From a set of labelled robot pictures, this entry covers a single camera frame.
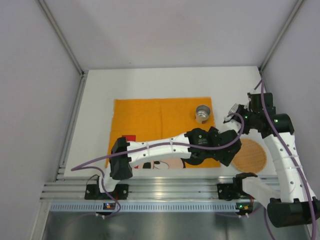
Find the metal cup with beige sleeve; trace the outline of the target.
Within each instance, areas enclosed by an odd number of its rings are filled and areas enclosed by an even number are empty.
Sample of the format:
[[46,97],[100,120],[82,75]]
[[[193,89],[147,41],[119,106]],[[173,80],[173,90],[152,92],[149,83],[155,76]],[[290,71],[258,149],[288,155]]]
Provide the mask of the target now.
[[207,122],[211,114],[211,109],[207,105],[199,105],[195,109],[195,120],[198,124],[204,124]]

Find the orange cartoon mouse placemat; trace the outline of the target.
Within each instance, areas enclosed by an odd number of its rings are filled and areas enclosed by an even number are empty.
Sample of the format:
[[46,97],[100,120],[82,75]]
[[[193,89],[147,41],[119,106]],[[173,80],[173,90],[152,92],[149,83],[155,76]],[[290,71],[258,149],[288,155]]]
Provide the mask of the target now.
[[211,113],[205,123],[198,123],[196,108],[200,105],[211,108],[211,98],[116,99],[108,148],[120,137],[144,142],[167,139],[195,128],[208,131],[215,126],[215,118]]

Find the fork with teal handle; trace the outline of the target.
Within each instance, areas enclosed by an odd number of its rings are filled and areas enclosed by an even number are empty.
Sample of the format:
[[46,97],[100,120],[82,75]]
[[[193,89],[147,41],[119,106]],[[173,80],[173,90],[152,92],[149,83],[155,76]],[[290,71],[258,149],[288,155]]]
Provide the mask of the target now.
[[231,107],[231,109],[229,110],[228,114],[230,115],[230,114],[236,113],[236,112],[238,111],[238,108],[239,108],[239,104],[238,104],[238,103],[235,103],[235,104]]

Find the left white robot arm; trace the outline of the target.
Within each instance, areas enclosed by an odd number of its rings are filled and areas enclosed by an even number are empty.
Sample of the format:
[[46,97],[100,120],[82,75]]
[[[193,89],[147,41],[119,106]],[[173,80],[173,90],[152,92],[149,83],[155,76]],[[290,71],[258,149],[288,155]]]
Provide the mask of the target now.
[[111,149],[104,175],[99,177],[99,190],[113,192],[120,181],[133,177],[134,167],[155,161],[182,159],[197,166],[214,159],[227,167],[241,149],[243,131],[243,127],[227,127],[223,131],[215,127],[208,131],[194,128],[170,138],[142,142],[120,137]]

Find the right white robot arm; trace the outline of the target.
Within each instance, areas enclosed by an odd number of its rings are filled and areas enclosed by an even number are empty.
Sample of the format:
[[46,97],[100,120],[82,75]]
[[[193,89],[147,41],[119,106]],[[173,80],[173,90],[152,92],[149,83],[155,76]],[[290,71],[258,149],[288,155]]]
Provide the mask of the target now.
[[266,209],[276,228],[314,224],[320,217],[320,201],[311,189],[296,148],[295,129],[286,113],[277,113],[271,93],[248,93],[246,105],[235,104],[231,126],[243,132],[257,130],[267,146],[279,182],[276,192],[252,172],[233,178],[234,187],[252,196]]

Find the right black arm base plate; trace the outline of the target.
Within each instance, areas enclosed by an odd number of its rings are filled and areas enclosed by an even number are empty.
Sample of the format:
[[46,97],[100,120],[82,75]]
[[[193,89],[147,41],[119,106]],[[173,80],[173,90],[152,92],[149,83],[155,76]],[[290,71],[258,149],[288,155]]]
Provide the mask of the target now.
[[218,183],[216,187],[219,200],[248,200],[251,198],[250,195],[245,193],[239,185],[233,183]]

